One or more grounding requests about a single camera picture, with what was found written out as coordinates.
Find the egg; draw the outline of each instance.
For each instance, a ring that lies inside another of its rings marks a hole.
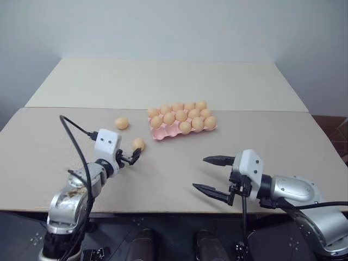
[[[166,113],[170,113],[172,111],[172,108],[166,104],[162,105],[161,108],[159,109],[159,111],[161,112],[161,114],[166,114]]]
[[[115,120],[115,126],[117,129],[126,129],[129,126],[127,118],[118,118]]]
[[[174,113],[166,113],[163,117],[163,122],[168,125],[172,125],[175,121]]]
[[[132,148],[133,150],[136,150],[137,148],[141,148],[141,151],[143,151],[145,148],[144,140],[142,138],[136,138],[135,140],[133,140]]]
[[[184,105],[182,103],[176,102],[172,106],[173,111],[178,111],[184,109]]]
[[[178,111],[175,113],[175,118],[176,118],[178,121],[185,121],[185,120],[187,120],[187,113],[184,112],[183,110],[178,110]]]
[[[194,102],[185,103],[184,109],[185,109],[185,110],[192,110],[192,109],[195,108],[195,105],[196,105],[196,104],[195,104]]]
[[[162,124],[162,118],[160,116],[155,116],[150,121],[151,127],[155,129],[159,128],[161,124]]]
[[[204,128],[204,122],[200,117],[195,117],[191,121],[192,128],[195,129],[195,132],[200,132]]]
[[[211,110],[209,110],[209,109],[203,109],[203,110],[201,110],[201,116],[203,117],[203,118],[207,118],[207,117],[209,117],[209,116],[211,116],[212,115],[212,111]]]
[[[196,108],[199,110],[203,110],[207,107],[207,102],[205,101],[200,101],[200,102],[196,102]]]
[[[158,109],[155,109],[155,108],[148,108],[147,110],[147,116],[149,116],[150,118],[153,118],[155,116],[158,116],[159,113],[158,113]]]
[[[200,110],[199,109],[193,109],[189,111],[188,117],[193,119],[195,117],[201,116]]]
[[[206,126],[208,129],[213,129],[216,126],[216,121],[214,116],[207,117],[204,120],[204,126]]]
[[[183,134],[188,134],[191,131],[191,124],[190,122],[184,121],[181,122],[179,125],[179,130],[183,132]]]

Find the white wall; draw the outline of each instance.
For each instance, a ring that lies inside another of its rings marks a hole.
[[[0,129],[61,57],[275,61],[348,115],[347,0],[0,0]]]

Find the black floor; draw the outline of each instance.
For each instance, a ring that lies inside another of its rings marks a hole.
[[[124,261],[129,243],[138,231],[151,228],[155,232],[157,261],[194,261],[193,236],[206,229],[214,232],[235,260],[234,244],[242,239],[239,215],[121,215],[94,219],[97,230],[88,233],[83,249],[110,247],[105,260]],[[45,235],[45,222],[0,212],[0,260],[37,260]],[[315,260],[293,223],[261,229],[250,235],[255,261]]]

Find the egg carton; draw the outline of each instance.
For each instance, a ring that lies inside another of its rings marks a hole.
[[[164,115],[159,113],[159,116],[163,119]],[[175,121],[174,121],[174,123],[172,125],[168,125],[168,124],[162,123],[159,128],[151,127],[151,125],[150,125],[151,118],[148,117],[147,119],[148,119],[148,125],[150,127],[150,131],[151,131],[151,134],[152,134],[152,138],[154,140],[163,140],[165,137],[175,137],[178,134],[182,134],[183,133],[179,129],[179,125],[180,125],[181,122],[176,120],[176,119],[175,119]],[[187,118],[186,121],[191,124],[192,119],[191,118]],[[212,131],[216,127],[217,127],[217,125],[214,128],[209,129],[208,127],[204,126],[203,130],[201,130],[201,131]],[[195,131],[196,131],[196,129],[192,128],[191,131],[188,134],[190,134],[191,132],[195,132]]]

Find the pink foam egg tray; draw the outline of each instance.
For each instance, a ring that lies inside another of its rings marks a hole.
[[[164,115],[160,113],[159,109],[158,109],[158,112],[159,112],[159,116],[163,119]],[[191,124],[192,119],[191,118],[187,118],[186,122]],[[174,121],[174,123],[172,125],[167,125],[165,123],[162,123],[159,128],[151,127],[150,123],[151,123],[151,118],[148,117],[148,124],[149,124],[149,127],[150,127],[152,138],[154,140],[163,140],[165,137],[175,137],[178,134],[183,134],[183,132],[179,129],[179,125],[180,125],[181,122],[176,120],[176,119],[175,119],[175,121]],[[217,126],[215,125],[214,128],[209,129],[208,127],[204,126],[202,131],[212,131],[216,127]],[[197,131],[196,131],[195,128],[192,127],[190,133],[191,132],[197,132]]]

